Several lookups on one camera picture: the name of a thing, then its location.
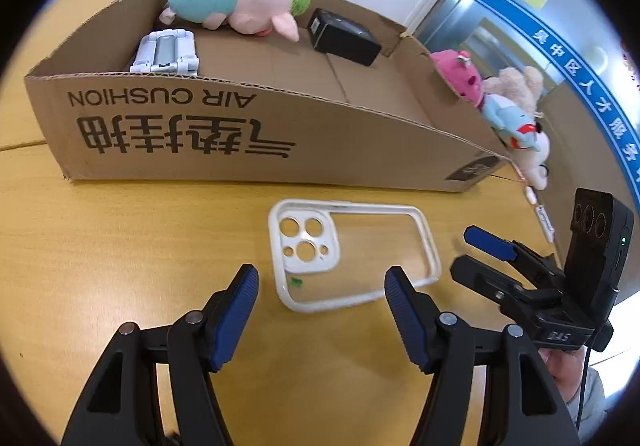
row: wooden table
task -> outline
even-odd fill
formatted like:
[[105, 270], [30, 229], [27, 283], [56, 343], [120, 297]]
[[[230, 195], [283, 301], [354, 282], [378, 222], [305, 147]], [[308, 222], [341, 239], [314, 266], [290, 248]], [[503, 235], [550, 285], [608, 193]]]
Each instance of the wooden table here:
[[[507, 178], [488, 177], [463, 194], [68, 182], [43, 144], [21, 78], [110, 1], [54, 4], [23, 41], [0, 89], [0, 344], [26, 399], [60, 439], [120, 323], [169, 324], [201, 308], [249, 262], [260, 272], [258, 301], [234, 360], [213, 379], [235, 443], [409, 444], [430, 377], [408, 361], [386, 302], [315, 315], [285, 308], [274, 287], [267, 214], [283, 198], [417, 206], [443, 267], [428, 292], [441, 309], [498, 330], [508, 320], [493, 303], [455, 284], [448, 270], [455, 256], [470, 252], [462, 242], [470, 224], [543, 254], [554, 251], [522, 186], [508, 170]], [[465, 444], [478, 434], [482, 374], [476, 368]], [[166, 368], [159, 378], [165, 428], [175, 429]]]

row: camera lens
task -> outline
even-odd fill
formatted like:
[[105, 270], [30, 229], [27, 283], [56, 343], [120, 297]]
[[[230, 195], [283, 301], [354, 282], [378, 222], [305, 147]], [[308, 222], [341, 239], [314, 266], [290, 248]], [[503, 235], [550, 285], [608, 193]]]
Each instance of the camera lens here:
[[593, 216], [593, 208], [587, 206], [587, 209], [584, 211], [584, 219], [582, 220], [582, 228], [587, 233], [591, 231], [591, 227], [593, 226]]
[[580, 204], [576, 204], [574, 208], [574, 222], [578, 224], [581, 218], [582, 218], [582, 206]]
[[596, 219], [596, 227], [593, 230], [596, 233], [596, 236], [600, 238], [604, 235], [604, 230], [607, 227], [607, 219], [604, 217], [604, 213], [598, 215]]

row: white plush toy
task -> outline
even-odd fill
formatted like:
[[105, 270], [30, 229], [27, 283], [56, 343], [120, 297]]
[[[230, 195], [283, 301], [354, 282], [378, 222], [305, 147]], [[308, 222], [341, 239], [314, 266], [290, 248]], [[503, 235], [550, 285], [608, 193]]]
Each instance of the white plush toy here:
[[[534, 67], [525, 67], [524, 72], [508, 67], [498, 73], [497, 78], [487, 78], [482, 82], [485, 94], [499, 94], [509, 98], [533, 117], [540, 117], [537, 112], [538, 100], [542, 93], [543, 79], [540, 71]], [[546, 188], [548, 170], [543, 162], [550, 152], [549, 138], [542, 130], [536, 134], [536, 150], [533, 148], [509, 148], [511, 158], [527, 181], [536, 190]]]

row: blue stripe sign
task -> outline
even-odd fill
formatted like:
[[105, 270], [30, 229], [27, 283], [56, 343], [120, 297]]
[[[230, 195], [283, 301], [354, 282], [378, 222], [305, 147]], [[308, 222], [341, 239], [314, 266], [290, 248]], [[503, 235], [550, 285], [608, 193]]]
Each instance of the blue stripe sign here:
[[544, 53], [566, 78], [609, 142], [640, 211], [640, 141], [600, 77], [558, 33], [514, 0], [475, 0]]

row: cardboard box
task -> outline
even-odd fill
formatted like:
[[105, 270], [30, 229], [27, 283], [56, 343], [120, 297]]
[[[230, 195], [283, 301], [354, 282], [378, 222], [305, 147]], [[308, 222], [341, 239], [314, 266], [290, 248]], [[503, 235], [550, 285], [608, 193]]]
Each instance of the cardboard box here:
[[[457, 191], [501, 166], [501, 143], [403, 28], [313, 0], [301, 40], [191, 25], [198, 77], [127, 71], [166, 0], [116, 0], [25, 77], [71, 179], [305, 182]], [[371, 67], [313, 51], [317, 7], [383, 45]]]

